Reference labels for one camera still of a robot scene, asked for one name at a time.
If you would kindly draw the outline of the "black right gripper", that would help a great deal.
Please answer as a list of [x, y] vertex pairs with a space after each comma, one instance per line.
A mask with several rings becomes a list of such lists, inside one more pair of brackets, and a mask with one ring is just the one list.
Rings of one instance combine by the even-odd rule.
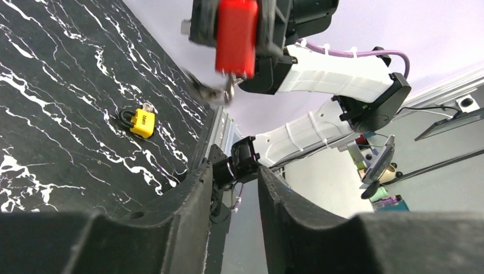
[[[181, 23], [181, 33], [199, 45], [216, 49], [217, 12], [221, 1], [193, 1], [190, 19]], [[299, 39], [325, 31], [338, 8], [338, 1], [256, 1], [255, 74], [238, 86], [246, 92], [273, 95], [297, 59], [287, 47]]]

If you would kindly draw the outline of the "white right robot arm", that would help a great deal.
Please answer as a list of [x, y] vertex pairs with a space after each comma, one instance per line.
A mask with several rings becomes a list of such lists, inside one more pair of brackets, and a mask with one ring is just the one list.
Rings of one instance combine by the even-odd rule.
[[246, 183], [260, 167], [276, 170], [318, 149], [352, 142], [358, 134], [385, 127], [411, 87], [408, 72], [390, 72], [397, 50], [338, 51], [306, 41], [325, 31], [337, 1], [193, 1], [181, 32], [195, 44], [216, 50], [220, 87], [188, 73], [195, 97], [228, 106], [235, 88], [253, 94], [324, 93], [330, 100], [285, 125], [236, 142], [231, 155], [213, 166], [223, 188]]

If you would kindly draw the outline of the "silver keys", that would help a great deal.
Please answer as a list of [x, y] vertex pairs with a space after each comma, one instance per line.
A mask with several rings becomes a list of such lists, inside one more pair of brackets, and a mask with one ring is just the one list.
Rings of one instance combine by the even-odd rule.
[[188, 93], [201, 105], [229, 106], [235, 96], [235, 87], [244, 81], [243, 78], [227, 76], [221, 86], [210, 86], [201, 82], [186, 69], [181, 70], [187, 77]]

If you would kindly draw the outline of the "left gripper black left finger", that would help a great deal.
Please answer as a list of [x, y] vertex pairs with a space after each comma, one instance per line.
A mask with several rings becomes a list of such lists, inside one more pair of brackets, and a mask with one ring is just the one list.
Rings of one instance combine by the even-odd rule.
[[2, 273], [202, 273], [212, 164], [121, 219], [101, 213], [1, 215]]

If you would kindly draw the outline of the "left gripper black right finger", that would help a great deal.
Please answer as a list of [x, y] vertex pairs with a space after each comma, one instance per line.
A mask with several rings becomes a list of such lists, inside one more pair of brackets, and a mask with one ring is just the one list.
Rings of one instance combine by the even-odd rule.
[[350, 219], [258, 170], [269, 273], [482, 273], [483, 215], [390, 211]]

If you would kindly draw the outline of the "yellow padlock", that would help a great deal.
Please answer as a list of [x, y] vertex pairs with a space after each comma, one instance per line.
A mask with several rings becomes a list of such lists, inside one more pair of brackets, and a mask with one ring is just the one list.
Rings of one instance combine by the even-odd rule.
[[123, 108], [118, 112], [118, 119], [122, 126], [132, 134], [142, 138], [151, 138], [156, 129], [154, 106], [144, 102], [135, 110]]

